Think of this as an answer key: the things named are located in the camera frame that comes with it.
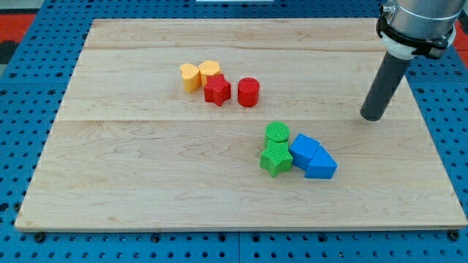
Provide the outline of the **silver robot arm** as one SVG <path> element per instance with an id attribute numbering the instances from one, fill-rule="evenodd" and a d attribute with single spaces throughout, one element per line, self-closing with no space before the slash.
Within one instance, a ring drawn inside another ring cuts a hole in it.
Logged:
<path id="1" fill-rule="evenodd" d="M 388 0 L 380 6 L 376 32 L 387 52 L 401 60 L 437 60 L 456 38 L 456 21 L 467 0 Z"/>

